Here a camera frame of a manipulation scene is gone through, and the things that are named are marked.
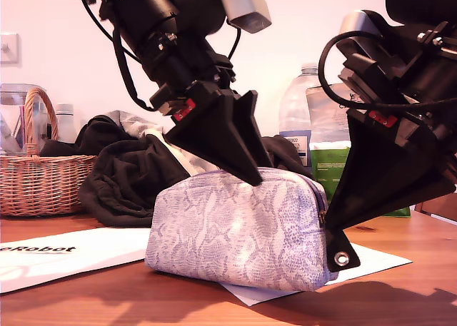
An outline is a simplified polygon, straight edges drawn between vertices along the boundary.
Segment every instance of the wooden table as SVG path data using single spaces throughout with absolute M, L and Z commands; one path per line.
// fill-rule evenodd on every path
M 2 220 L 1 240 L 95 227 L 83 215 Z M 370 220 L 351 241 L 414 263 L 253 307 L 216 283 L 121 265 L 2 295 L 1 326 L 457 325 L 456 231 L 420 213 Z

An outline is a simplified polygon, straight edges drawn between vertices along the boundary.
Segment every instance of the cosmetic bag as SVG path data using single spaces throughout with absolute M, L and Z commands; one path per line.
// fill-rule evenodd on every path
M 335 280 L 327 268 L 325 192 L 286 170 L 259 168 L 253 187 L 222 170 L 159 193 L 146 264 L 203 280 L 313 291 Z

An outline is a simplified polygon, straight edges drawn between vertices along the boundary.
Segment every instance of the bottle label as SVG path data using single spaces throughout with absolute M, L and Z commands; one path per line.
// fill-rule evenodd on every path
M 282 131 L 279 135 L 283 136 L 295 146 L 303 165 L 305 167 L 311 167 L 311 153 L 309 152 L 311 130 Z

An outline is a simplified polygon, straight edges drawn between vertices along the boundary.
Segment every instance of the white paper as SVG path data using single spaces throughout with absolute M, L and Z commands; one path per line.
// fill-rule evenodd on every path
M 148 228 L 96 228 L 1 243 L 0 292 L 143 260 L 149 233 Z M 13 250 L 17 247 L 27 249 Z
M 351 280 L 360 276 L 373 274 L 374 272 L 383 271 L 386 269 L 398 267 L 412 263 L 412 261 L 405 258 L 382 253 L 381 251 L 372 250 L 353 244 L 352 246 L 360 258 L 361 265 L 357 268 L 343 270 L 339 273 L 338 279 L 327 282 L 326 285 L 334 285 L 343 281 Z M 256 305 L 260 302 L 276 299 L 297 292 L 284 292 L 280 290 L 269 290 L 262 288 L 241 287 L 239 285 L 227 285 L 221 283 L 229 292 L 234 294 L 238 299 L 247 304 L 248 306 Z

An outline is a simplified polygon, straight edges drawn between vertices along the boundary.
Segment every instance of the plastic water bottle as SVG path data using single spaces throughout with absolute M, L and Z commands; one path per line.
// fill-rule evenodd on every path
M 306 90 L 320 86 L 317 64 L 305 63 L 301 75 L 292 80 L 279 109 L 279 134 L 287 138 L 297 148 L 303 165 L 311 170 L 311 119 L 309 117 Z
M 74 128 L 73 105 L 70 103 L 57 105 L 56 116 L 59 127 L 59 141 L 63 143 L 74 143 L 77 134 Z

